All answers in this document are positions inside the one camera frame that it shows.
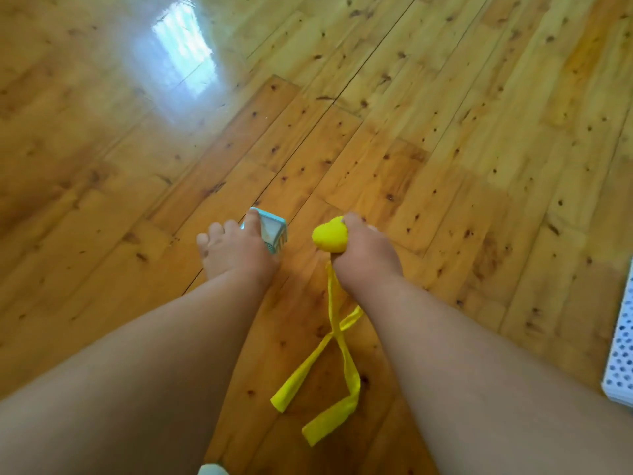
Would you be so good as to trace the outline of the person's left hand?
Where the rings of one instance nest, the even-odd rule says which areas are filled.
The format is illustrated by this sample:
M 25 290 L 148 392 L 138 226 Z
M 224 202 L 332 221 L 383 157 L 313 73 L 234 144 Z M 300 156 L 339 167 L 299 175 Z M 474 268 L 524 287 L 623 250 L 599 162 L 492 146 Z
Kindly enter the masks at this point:
M 207 229 L 211 246 L 209 253 L 200 253 L 206 281 L 222 275 L 237 276 L 269 288 L 278 270 L 279 260 L 272 255 L 260 236 L 257 213 L 246 213 L 240 239 L 224 239 L 224 223 L 214 222 Z

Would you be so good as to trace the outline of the person's right hand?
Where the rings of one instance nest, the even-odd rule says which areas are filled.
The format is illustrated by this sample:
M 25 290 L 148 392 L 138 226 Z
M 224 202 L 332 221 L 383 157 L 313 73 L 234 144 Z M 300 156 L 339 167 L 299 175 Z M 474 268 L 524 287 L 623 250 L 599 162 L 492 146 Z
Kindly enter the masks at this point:
M 380 238 L 348 238 L 333 267 L 343 289 L 359 303 L 388 280 L 403 277 L 400 259 L 383 233 Z

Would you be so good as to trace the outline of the small teal-edged carton box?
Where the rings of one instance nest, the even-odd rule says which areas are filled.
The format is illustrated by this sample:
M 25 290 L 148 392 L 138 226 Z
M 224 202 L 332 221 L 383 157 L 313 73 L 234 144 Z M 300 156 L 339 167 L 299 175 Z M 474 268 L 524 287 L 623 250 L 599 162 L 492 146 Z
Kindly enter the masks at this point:
M 272 255 L 279 255 L 288 242 L 288 225 L 285 219 L 258 207 L 251 207 L 248 213 L 257 213 L 259 228 L 255 232 L 260 236 Z

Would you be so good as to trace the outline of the person's right forearm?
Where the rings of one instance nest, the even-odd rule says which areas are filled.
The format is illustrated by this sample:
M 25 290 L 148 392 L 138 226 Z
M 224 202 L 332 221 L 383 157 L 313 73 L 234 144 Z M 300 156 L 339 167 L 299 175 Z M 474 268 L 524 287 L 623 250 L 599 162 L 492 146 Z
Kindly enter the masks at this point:
M 444 475 L 633 475 L 633 415 L 401 276 L 345 277 Z

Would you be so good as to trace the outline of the person's left forearm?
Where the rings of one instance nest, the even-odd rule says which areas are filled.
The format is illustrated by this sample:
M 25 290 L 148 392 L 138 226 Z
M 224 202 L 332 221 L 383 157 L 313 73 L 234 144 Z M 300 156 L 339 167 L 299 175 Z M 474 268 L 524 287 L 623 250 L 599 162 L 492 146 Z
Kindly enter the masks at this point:
M 198 475 L 272 277 L 223 273 L 0 402 L 0 475 Z

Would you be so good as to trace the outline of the white perforated plastic basket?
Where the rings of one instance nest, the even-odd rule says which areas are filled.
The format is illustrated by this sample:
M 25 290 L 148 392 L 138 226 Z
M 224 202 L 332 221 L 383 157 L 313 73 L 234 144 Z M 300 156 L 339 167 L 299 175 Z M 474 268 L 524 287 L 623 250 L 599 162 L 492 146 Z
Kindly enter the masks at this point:
M 601 383 L 606 397 L 633 412 L 633 257 Z

